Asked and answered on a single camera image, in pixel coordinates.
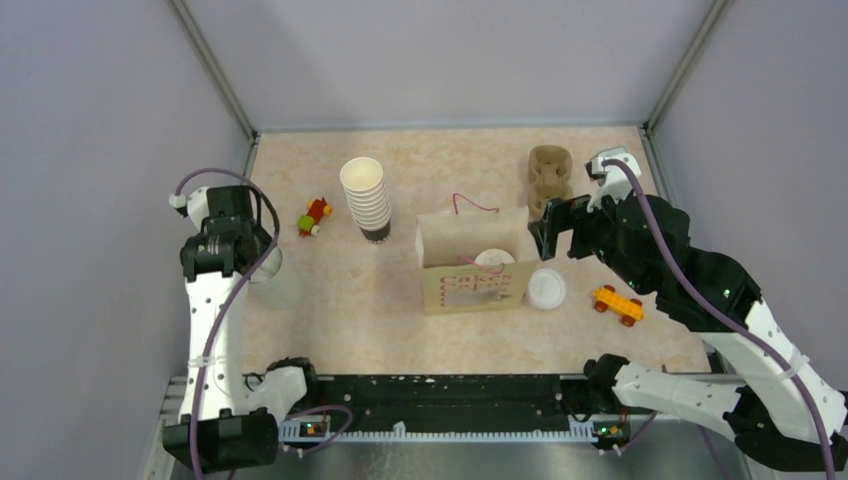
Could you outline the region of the white plastic cup lid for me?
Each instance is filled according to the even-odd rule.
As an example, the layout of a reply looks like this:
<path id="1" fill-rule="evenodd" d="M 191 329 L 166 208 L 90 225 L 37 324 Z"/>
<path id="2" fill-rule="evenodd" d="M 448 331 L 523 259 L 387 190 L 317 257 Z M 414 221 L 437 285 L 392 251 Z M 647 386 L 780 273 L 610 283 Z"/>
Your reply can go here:
<path id="1" fill-rule="evenodd" d="M 474 259 L 474 263 L 481 266 L 501 266 L 514 262 L 515 258 L 508 251 L 498 248 L 484 250 Z"/>

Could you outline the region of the cream Cakes paper bag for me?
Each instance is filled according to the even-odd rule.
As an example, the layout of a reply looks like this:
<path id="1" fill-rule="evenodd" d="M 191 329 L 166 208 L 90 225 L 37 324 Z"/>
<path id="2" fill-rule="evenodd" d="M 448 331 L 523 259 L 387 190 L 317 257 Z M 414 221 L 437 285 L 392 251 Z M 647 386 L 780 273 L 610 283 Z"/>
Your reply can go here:
<path id="1" fill-rule="evenodd" d="M 415 249 L 424 313 L 518 307 L 540 262 L 528 231 L 529 220 L 526 206 L 417 216 Z M 508 251 L 515 262 L 501 266 L 474 263 L 478 254 L 492 248 Z"/>

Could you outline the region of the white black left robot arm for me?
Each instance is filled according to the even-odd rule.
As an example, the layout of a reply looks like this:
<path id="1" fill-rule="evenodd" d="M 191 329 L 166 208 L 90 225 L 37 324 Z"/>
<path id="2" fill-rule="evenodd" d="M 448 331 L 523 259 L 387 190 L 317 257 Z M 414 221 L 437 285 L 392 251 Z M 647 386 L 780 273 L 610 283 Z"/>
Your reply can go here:
<path id="1" fill-rule="evenodd" d="M 294 267 L 261 223 L 262 202 L 259 190 L 248 185 L 203 187 L 171 199 L 198 232 L 180 251 L 190 313 L 186 392 L 162 441 L 198 479 L 272 463 L 286 416 L 314 410 L 321 397 L 304 358 L 278 361 L 258 386 L 245 384 L 249 292 L 277 310 L 296 307 L 302 295 Z"/>

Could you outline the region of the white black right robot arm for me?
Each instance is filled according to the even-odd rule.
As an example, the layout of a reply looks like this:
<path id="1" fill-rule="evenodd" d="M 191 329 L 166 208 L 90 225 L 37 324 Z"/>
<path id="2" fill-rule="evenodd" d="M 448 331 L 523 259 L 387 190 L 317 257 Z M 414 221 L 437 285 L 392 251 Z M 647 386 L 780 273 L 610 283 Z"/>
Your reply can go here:
<path id="1" fill-rule="evenodd" d="M 712 346 L 742 380 L 736 388 L 676 379 L 605 354 L 585 365 L 586 397 L 670 413 L 731 440 L 782 472 L 835 473 L 847 464 L 847 395 L 830 387 L 777 325 L 759 285 L 733 258 L 695 248 L 690 218 L 667 201 L 631 193 L 550 202 L 529 225 L 543 259 L 562 232 L 568 256 L 596 257 L 659 311 Z"/>

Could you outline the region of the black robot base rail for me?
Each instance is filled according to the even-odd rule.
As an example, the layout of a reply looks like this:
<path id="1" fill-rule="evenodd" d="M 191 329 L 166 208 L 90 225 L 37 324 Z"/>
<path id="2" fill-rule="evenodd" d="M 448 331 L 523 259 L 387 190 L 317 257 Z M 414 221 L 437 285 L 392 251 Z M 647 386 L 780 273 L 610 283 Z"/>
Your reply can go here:
<path id="1" fill-rule="evenodd" d="M 270 375 L 285 367 L 304 374 L 306 393 L 290 414 L 318 421 L 309 434 L 388 431 L 397 422 L 413 432 L 564 431 L 570 422 L 592 422 L 598 435 L 642 411 L 579 374 L 321 376 L 305 357 L 246 374 L 249 393 L 270 387 Z"/>

